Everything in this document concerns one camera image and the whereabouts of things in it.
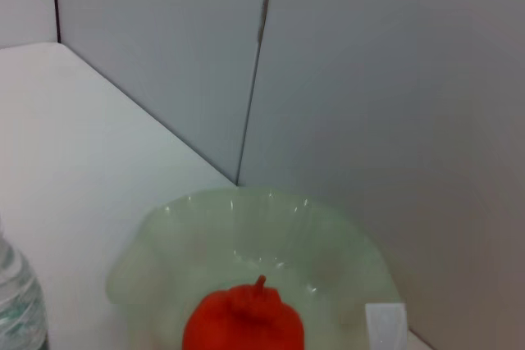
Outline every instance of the plastic water bottle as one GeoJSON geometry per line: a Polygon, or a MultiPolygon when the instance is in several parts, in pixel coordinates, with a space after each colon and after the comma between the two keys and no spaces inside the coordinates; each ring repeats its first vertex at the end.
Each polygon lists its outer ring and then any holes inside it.
{"type": "Polygon", "coordinates": [[[40,284],[25,257],[0,230],[0,349],[47,349],[48,325],[40,284]]]}

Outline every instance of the red fruit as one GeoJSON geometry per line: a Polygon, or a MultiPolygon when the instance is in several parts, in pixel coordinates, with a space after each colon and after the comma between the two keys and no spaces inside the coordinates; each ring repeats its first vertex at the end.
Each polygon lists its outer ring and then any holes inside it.
{"type": "Polygon", "coordinates": [[[265,281],[209,294],[189,318],[182,349],[304,350],[299,315],[265,281]]]}

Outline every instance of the green glass bowl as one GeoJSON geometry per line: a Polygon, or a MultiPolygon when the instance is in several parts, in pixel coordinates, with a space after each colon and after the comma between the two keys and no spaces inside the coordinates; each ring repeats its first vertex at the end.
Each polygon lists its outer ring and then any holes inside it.
{"type": "Polygon", "coordinates": [[[304,323],[307,350],[367,350],[364,306],[399,302],[374,244],[338,211],[270,189],[219,189],[152,211],[107,279],[131,347],[178,350],[209,292],[267,277],[304,323]]]}

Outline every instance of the gray wall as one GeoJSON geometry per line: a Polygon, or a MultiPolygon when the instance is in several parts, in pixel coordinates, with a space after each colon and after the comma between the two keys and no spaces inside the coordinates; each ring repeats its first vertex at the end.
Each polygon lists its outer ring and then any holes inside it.
{"type": "Polygon", "coordinates": [[[340,203],[437,349],[525,348],[523,0],[271,0],[241,184],[340,203]]]}
{"type": "Polygon", "coordinates": [[[231,179],[262,0],[59,0],[62,40],[231,179]]]}
{"type": "Polygon", "coordinates": [[[0,48],[57,41],[54,0],[0,0],[0,48]]]}

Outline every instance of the table surface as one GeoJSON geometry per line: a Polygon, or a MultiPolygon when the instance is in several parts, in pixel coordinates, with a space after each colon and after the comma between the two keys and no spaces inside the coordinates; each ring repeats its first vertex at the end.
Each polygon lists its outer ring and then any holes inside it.
{"type": "Polygon", "coordinates": [[[0,51],[0,142],[4,232],[43,286],[50,348],[127,350],[110,265],[153,207],[231,182],[56,43],[0,51]]]}

